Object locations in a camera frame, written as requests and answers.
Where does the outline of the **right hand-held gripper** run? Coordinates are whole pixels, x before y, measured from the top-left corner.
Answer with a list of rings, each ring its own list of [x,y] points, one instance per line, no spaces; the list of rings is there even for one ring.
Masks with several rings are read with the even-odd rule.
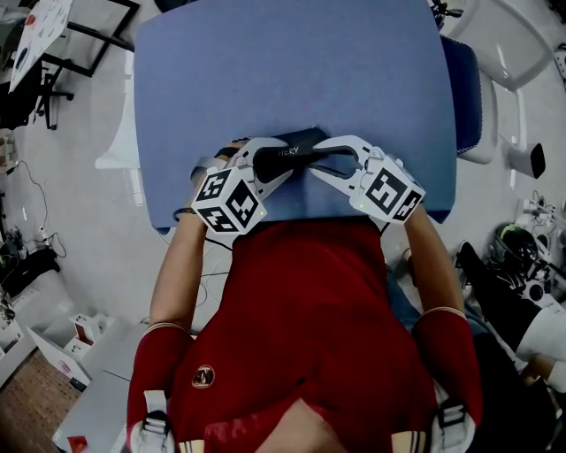
[[[316,153],[350,155],[364,169],[356,169],[345,178],[325,169],[310,168],[310,173],[348,197],[350,205],[366,215],[386,223],[404,224],[425,197],[425,190],[404,169],[379,148],[355,135],[342,135],[313,146]]]

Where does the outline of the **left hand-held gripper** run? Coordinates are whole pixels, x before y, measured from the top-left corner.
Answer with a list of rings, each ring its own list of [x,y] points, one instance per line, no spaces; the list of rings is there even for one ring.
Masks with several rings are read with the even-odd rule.
[[[288,144],[274,137],[248,141],[229,162],[218,157],[199,159],[192,176],[200,181],[192,210],[216,234],[247,234],[265,218],[263,202],[293,170],[280,175],[255,173],[249,162],[261,149],[283,149]]]

